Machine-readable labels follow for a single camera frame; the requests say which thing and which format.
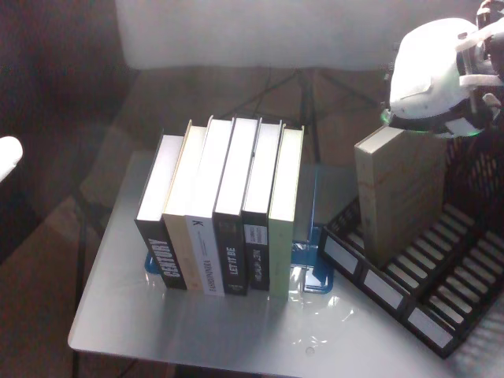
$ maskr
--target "brown floor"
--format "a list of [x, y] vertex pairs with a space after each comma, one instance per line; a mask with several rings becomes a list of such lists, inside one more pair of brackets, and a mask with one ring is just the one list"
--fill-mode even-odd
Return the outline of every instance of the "brown floor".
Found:
[[[291, 70], [271, 71], [270, 83]], [[143, 72], [136, 80], [106, 136], [81, 190], [92, 202], [113, 206], [129, 157], [134, 150], [152, 150], [161, 128], [181, 135], [191, 118], [206, 124], [264, 89], [268, 69], [170, 69]], [[378, 102], [381, 72], [329, 72]], [[380, 109], [366, 109], [358, 98], [313, 75], [322, 162], [353, 163], [353, 146], [380, 126]], [[260, 113], [297, 119], [300, 90], [293, 80], [264, 97]], [[254, 109], [255, 103], [248, 108]], [[305, 161], [313, 161], [311, 135]], [[79, 222], [75, 202], [67, 198], [0, 266], [0, 376], [67, 377], [72, 351], [67, 337], [73, 320]], [[87, 234], [86, 277], [99, 247]], [[117, 376], [130, 360], [81, 354], [81, 377]], [[139, 362], [127, 377], [171, 376], [164, 364]]]

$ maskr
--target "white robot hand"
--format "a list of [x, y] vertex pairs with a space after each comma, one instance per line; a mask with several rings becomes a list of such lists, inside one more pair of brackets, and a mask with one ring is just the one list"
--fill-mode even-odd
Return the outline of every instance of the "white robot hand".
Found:
[[23, 156], [23, 147], [12, 136], [0, 138], [0, 182], [16, 167]]

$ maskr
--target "book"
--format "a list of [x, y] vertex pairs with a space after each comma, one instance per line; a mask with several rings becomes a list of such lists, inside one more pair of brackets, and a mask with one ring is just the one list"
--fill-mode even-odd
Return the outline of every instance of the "book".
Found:
[[191, 121], [183, 139], [182, 153], [176, 166], [173, 184], [163, 212], [166, 229], [179, 259], [188, 290], [203, 290], [191, 237], [187, 229], [186, 212], [191, 200], [193, 182], [198, 172], [207, 128], [194, 126]]
[[221, 185], [234, 122], [234, 120], [210, 118], [202, 159], [191, 194], [191, 204], [186, 215], [187, 229], [202, 279], [203, 291], [208, 295], [224, 295], [212, 214]]
[[172, 184], [182, 142], [181, 136], [161, 137], [140, 199], [139, 212], [135, 218], [136, 227], [150, 255], [156, 261], [163, 281], [167, 287], [176, 289], [186, 289], [186, 284], [161, 215]]
[[282, 122], [259, 124], [242, 208], [250, 287], [269, 290], [268, 214]]
[[304, 127], [283, 127], [269, 207], [269, 292], [287, 297]]
[[224, 293], [245, 295], [248, 275], [241, 217], [258, 120], [237, 118], [213, 212]]
[[355, 145], [366, 257], [383, 266], [436, 222], [445, 139], [384, 126]]

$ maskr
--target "tabletop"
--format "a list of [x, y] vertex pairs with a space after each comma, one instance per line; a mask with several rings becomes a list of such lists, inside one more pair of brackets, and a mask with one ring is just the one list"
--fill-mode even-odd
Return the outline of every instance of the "tabletop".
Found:
[[[130, 161], [73, 321], [72, 349], [279, 376], [504, 376], [502, 300], [442, 360], [337, 272], [329, 293], [311, 294], [294, 267], [288, 300], [166, 289], [144, 269], [133, 221], [152, 159], [135, 153]], [[351, 168], [303, 167], [295, 233], [302, 237], [307, 214], [324, 223], [356, 193]]]

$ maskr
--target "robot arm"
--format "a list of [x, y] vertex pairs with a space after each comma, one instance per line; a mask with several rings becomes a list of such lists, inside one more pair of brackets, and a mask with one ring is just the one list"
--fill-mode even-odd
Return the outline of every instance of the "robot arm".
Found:
[[0, 182], [16, 167], [23, 156], [23, 147], [16, 138], [0, 138]]
[[436, 20], [401, 41], [390, 82], [390, 126], [439, 137], [504, 129], [504, 1], [484, 1], [476, 24]]

